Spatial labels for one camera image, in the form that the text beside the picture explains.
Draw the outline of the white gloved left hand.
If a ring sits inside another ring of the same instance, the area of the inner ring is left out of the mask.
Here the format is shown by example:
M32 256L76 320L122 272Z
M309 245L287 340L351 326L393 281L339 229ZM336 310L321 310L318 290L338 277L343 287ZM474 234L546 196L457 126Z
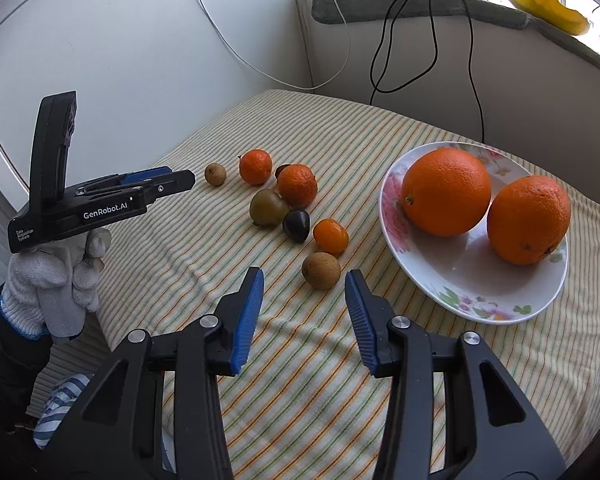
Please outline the white gloved left hand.
M28 339L76 338L87 313L99 310L97 287L110 245L111 233L98 228L12 255L1 314Z

